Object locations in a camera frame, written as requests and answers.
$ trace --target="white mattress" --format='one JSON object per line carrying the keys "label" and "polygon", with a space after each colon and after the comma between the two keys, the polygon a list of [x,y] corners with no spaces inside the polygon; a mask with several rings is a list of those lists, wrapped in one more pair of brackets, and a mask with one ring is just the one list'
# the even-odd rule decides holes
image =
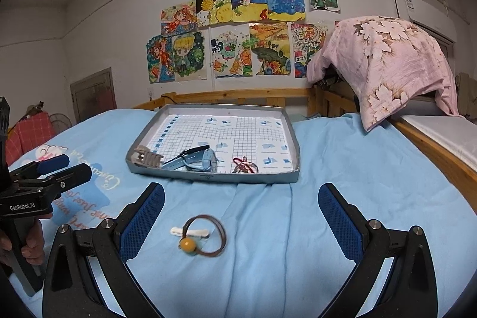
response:
{"label": "white mattress", "polygon": [[477,125],[453,116],[403,115],[402,118],[477,171]]}

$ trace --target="human hand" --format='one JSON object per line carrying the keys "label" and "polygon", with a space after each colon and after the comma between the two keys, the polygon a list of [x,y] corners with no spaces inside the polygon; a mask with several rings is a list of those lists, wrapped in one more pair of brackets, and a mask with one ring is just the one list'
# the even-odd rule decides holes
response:
{"label": "human hand", "polygon": [[[53,214],[50,213],[35,218],[35,223],[33,224],[32,229],[28,232],[26,238],[27,244],[21,249],[23,257],[26,258],[28,263],[34,266],[39,266],[45,260],[45,253],[43,251],[45,239],[43,239],[43,229],[39,219],[48,219],[52,216]],[[0,247],[6,251],[11,251],[11,241],[2,230],[0,230]],[[2,255],[2,250],[0,250],[0,262],[8,266],[10,265],[6,256]]]}

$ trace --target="tray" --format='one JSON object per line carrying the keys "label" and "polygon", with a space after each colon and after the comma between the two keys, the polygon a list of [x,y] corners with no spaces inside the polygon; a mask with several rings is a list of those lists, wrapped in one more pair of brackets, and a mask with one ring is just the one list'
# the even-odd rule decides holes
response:
{"label": "tray", "polygon": [[[146,146],[164,162],[182,150],[209,144],[218,159],[216,173],[164,170],[134,163]],[[247,157],[258,173],[231,173],[233,158]],[[169,104],[142,130],[126,154],[132,173],[193,181],[248,184],[290,183],[300,173],[300,147],[285,109],[235,104]]]}

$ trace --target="wall outlet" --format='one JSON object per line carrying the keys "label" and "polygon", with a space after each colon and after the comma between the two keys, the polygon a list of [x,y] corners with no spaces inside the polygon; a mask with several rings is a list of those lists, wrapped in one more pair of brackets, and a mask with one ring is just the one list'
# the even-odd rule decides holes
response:
{"label": "wall outlet", "polygon": [[147,95],[149,96],[149,101],[154,100],[154,88],[149,87],[147,89]]}

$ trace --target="door frame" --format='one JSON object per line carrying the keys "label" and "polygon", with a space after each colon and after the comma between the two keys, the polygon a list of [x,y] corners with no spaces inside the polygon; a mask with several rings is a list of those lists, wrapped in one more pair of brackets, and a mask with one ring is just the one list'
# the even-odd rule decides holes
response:
{"label": "door frame", "polygon": [[113,102],[114,102],[114,108],[116,107],[116,95],[114,94],[114,83],[113,83],[113,71],[111,70],[111,67],[100,70],[99,72],[93,73],[92,75],[89,75],[85,78],[82,78],[81,80],[75,81],[74,83],[70,84],[70,92],[71,92],[71,99],[73,103],[73,111],[75,112],[75,119],[76,123],[80,123],[80,113],[78,112],[78,105],[75,101],[75,93],[73,92],[73,88],[76,87],[79,84],[84,83],[85,81],[88,81],[94,77],[102,76],[104,74],[107,74],[109,76],[109,81],[111,85],[111,94],[113,94]]}

